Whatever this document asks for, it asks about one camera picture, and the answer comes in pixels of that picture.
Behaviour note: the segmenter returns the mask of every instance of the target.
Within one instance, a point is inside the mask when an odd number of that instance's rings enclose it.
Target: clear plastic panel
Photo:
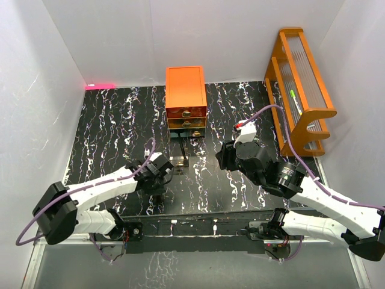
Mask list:
[[[291,72],[289,63],[287,61],[279,62],[279,70],[285,86],[285,92],[288,97],[288,102],[289,102],[290,110],[293,116],[293,121],[294,121],[294,124],[296,125],[301,117],[301,114],[304,111],[303,106],[302,106],[297,88],[295,86],[294,77]],[[307,129],[309,131],[322,131],[321,125],[319,124],[318,120],[311,122],[307,126]]]
[[[92,245],[46,246],[35,289],[44,288],[359,288],[346,248],[304,243],[283,264],[245,252],[123,255],[110,266]]]
[[[309,107],[327,108],[301,39],[298,36],[287,36],[287,40]]]
[[[315,141],[311,141],[310,143],[305,144],[305,149],[317,149],[317,143]]]

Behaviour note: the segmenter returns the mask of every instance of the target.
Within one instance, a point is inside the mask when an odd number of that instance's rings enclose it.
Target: small drawer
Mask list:
[[[178,132],[181,137],[204,137],[206,128],[179,128],[179,129],[171,129],[170,137],[178,138]]]
[[[180,119],[181,117],[205,117],[206,107],[184,107],[168,108],[167,117],[169,119]]]
[[[190,119],[168,119],[168,128],[204,128],[206,126],[205,117]]]
[[[205,136],[205,128],[197,128],[197,129],[189,129],[188,130],[189,137],[204,137]]]

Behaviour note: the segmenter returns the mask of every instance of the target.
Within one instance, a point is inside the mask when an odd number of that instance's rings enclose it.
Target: wire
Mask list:
[[[179,145],[180,145],[180,149],[182,150],[183,158],[184,158],[185,160],[187,160],[185,148],[184,148],[183,142],[182,142],[182,137],[180,136],[180,132],[179,132],[179,131],[178,131],[177,133],[178,133]]]
[[[124,255],[124,253],[121,253],[121,254],[117,255],[117,256],[113,259],[113,262],[115,262],[117,258],[122,257],[123,255]]]
[[[289,256],[289,257],[287,257],[286,259],[284,259],[284,261],[289,261],[289,260],[291,260],[291,259],[294,259],[295,256],[298,255],[298,253],[299,253],[299,251],[301,250],[301,247],[302,247],[302,241],[303,241],[303,238],[304,238],[303,236],[300,237],[300,242],[299,242],[298,247],[297,247],[297,249],[295,250],[294,254],[291,255],[291,256]]]
[[[276,104],[270,104],[270,105],[267,105],[265,107],[263,107],[261,110],[257,111],[256,113],[253,114],[253,116],[251,116],[249,119],[247,119],[245,122],[243,123],[239,123],[235,126],[235,128],[240,128],[246,124],[248,124],[249,122],[251,122],[252,120],[254,120],[255,118],[257,118],[257,116],[259,116],[261,113],[263,113],[264,111],[270,109],[270,108],[276,108],[279,110],[279,112],[282,114],[282,119],[283,119],[283,126],[285,128],[285,134],[286,134],[286,138],[288,139],[288,144],[289,144],[289,147],[290,147],[290,150],[292,151],[292,153],[294,154],[295,158],[300,162],[300,164],[306,169],[306,171],[308,172],[308,174],[310,175],[310,177],[312,178],[313,182],[317,185],[317,187],[319,187],[319,189],[321,191],[323,191],[327,196],[330,196],[331,198],[333,198],[334,200],[337,200],[338,202],[341,202],[343,204],[347,204],[349,206],[355,206],[355,207],[362,207],[362,208],[372,208],[372,209],[376,209],[376,210],[380,210],[380,211],[385,211],[385,208],[384,207],[380,207],[380,206],[375,206],[375,205],[368,205],[368,204],[361,204],[361,203],[357,203],[357,202],[350,202],[348,200],[344,200],[340,197],[337,197],[337,196],[333,196],[318,180],[317,180],[317,177],[314,175],[314,173],[312,172],[312,170],[307,166],[307,164],[304,162],[304,160],[296,153],[296,151],[294,150],[293,148],[293,144],[291,142],[291,139],[290,139],[290,134],[289,134],[289,130],[288,130],[288,124],[286,122],[286,115],[285,115],[285,112],[283,110],[282,107],[276,105]]]
[[[99,251],[99,253],[103,256],[103,258],[105,258],[108,262],[114,262],[114,260],[112,260],[109,256],[107,256],[103,251],[102,249],[96,244],[96,241],[94,239],[94,237],[92,236],[92,234],[90,233],[90,241],[95,245],[96,249]]]
[[[125,234],[126,234],[127,237],[124,239],[124,236],[123,236],[123,245],[125,247],[127,247],[127,243],[128,243],[130,235],[129,235],[128,231],[126,231]]]
[[[278,247],[285,247],[285,246],[288,244],[288,242],[289,242],[289,235],[286,235],[286,236],[285,236],[285,239],[283,240],[282,243],[280,243],[280,244],[278,245]]]
[[[150,138],[150,140],[152,141],[152,148],[151,148],[151,151],[150,151],[150,154],[149,156],[146,158],[146,160],[144,161],[144,163],[136,170],[134,171],[131,175],[129,176],[124,176],[124,177],[121,177],[121,178],[117,178],[116,181],[122,181],[122,180],[125,180],[125,179],[129,179],[129,178],[132,178],[133,176],[135,176],[138,172],[140,172],[140,170],[150,161],[150,158],[151,156],[153,155],[154,151],[155,151],[155,139],[152,137]],[[44,235],[43,234],[40,234],[34,238],[30,238],[26,241],[21,241],[21,239],[24,237],[25,233],[30,229],[30,227],[40,218],[40,216],[42,214],[45,213],[45,211],[47,211],[50,207],[52,207],[53,205],[55,205],[57,202],[59,202],[60,200],[63,200],[65,197],[68,197],[70,196],[71,194],[74,194],[74,193],[77,193],[79,191],[86,191],[87,189],[89,188],[92,188],[92,187],[95,187],[95,186],[98,186],[98,185],[103,185],[103,184],[107,184],[109,182],[114,182],[115,179],[109,179],[109,180],[106,180],[106,181],[102,181],[102,182],[97,182],[95,185],[86,185],[85,187],[81,187],[81,188],[76,188],[72,191],[68,191],[67,193],[64,193],[62,194],[61,196],[57,197],[56,199],[50,201],[44,208],[42,208],[33,218],[32,220],[25,226],[25,228],[22,230],[22,232],[20,233],[20,235],[18,236],[18,238],[16,239],[16,245],[17,246],[22,246],[22,245],[25,245],[25,244],[28,244],[30,242],[33,242],[33,241],[36,241],[37,239],[39,238],[42,238]]]
[[[163,184],[164,185],[167,185],[169,184],[172,180],[173,180],[173,176],[174,176],[174,167],[171,169],[171,176],[170,176],[170,179],[167,181],[167,182],[164,182]]]
[[[268,252],[275,257],[275,259],[273,259],[274,261],[279,261],[279,262],[281,262],[281,261],[290,261],[290,260],[294,259],[298,255],[299,251],[301,250],[303,238],[304,238],[303,236],[300,237],[300,242],[299,242],[298,247],[295,250],[294,254],[291,255],[291,256],[288,256],[287,258],[277,258],[270,251],[268,251]]]
[[[266,250],[266,249],[265,249],[265,251],[268,252],[268,253],[270,253],[275,259],[279,260],[279,258],[278,258],[277,256],[275,256],[275,255],[274,255],[272,252],[270,252],[269,250]]]

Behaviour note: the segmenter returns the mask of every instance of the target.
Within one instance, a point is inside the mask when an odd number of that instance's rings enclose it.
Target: orange drawer cabinet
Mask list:
[[[166,112],[169,129],[196,131],[197,128],[206,127],[207,99],[203,67],[166,68]]]

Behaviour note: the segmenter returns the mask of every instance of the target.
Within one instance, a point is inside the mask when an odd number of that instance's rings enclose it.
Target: green marker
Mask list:
[[[300,108],[300,104],[297,102],[297,99],[295,98],[294,91],[293,91],[292,89],[290,90],[290,95],[291,95],[292,99],[294,100],[294,103],[295,103],[295,106],[297,107],[298,113],[299,113],[300,115],[302,115],[302,111],[301,111],[301,108]]]

